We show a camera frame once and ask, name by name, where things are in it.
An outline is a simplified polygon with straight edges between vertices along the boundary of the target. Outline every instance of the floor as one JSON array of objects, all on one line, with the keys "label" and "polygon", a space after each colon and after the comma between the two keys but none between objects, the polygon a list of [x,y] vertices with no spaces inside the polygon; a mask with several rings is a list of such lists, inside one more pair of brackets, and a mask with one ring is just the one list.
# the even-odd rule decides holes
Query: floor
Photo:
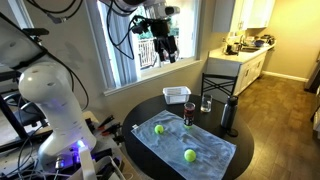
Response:
[{"label": "floor", "polygon": [[[252,162],[239,180],[320,179],[320,140],[310,122],[315,94],[305,92],[303,86],[264,75],[239,96],[237,113],[242,114],[255,141]],[[126,169],[128,178],[146,179],[132,173],[131,165]]]}]

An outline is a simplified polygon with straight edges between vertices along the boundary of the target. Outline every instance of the water bottle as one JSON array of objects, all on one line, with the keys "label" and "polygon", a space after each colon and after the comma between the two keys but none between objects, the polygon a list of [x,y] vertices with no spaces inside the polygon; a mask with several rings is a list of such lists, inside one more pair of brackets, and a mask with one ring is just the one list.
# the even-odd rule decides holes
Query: water bottle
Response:
[{"label": "water bottle", "polygon": [[226,129],[231,129],[234,116],[236,115],[238,107],[238,97],[237,96],[228,96],[227,104],[224,106],[221,126]]}]

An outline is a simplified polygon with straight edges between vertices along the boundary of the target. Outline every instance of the blue light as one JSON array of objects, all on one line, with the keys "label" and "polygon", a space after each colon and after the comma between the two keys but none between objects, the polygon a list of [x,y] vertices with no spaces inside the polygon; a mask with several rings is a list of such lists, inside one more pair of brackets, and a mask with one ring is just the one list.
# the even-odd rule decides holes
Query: blue light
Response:
[{"label": "blue light", "polygon": [[84,147],[84,143],[81,140],[77,141],[77,145],[78,147]]}]

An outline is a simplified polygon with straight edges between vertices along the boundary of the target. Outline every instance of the round table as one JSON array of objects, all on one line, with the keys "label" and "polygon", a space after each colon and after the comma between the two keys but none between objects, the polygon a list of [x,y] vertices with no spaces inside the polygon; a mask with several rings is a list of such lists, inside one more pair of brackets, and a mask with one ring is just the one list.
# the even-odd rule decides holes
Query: round table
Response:
[{"label": "round table", "polygon": [[[239,132],[237,137],[227,135],[226,129],[220,126],[224,104],[213,100],[209,113],[200,111],[201,97],[190,95],[190,102],[196,104],[194,124],[237,146],[223,179],[235,179],[240,176],[251,162],[254,141],[246,123],[236,114],[233,128]],[[183,177],[161,160],[149,148],[141,143],[132,133],[133,125],[140,125],[163,110],[183,117],[183,104],[167,105],[163,95],[150,98],[133,108],[127,115],[122,126],[125,136],[125,148],[132,161],[153,179],[183,179]]]}]

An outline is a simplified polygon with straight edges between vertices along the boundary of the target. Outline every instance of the cloth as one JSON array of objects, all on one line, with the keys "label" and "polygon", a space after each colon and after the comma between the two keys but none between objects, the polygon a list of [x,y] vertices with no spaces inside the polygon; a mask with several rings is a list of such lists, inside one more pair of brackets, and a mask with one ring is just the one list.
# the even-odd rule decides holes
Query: cloth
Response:
[{"label": "cloth", "polygon": [[[162,134],[155,133],[156,125],[164,127]],[[222,179],[236,150],[235,145],[196,125],[186,129],[181,117],[166,110],[131,132],[185,179]],[[184,159],[187,149],[196,152],[195,161]]]}]

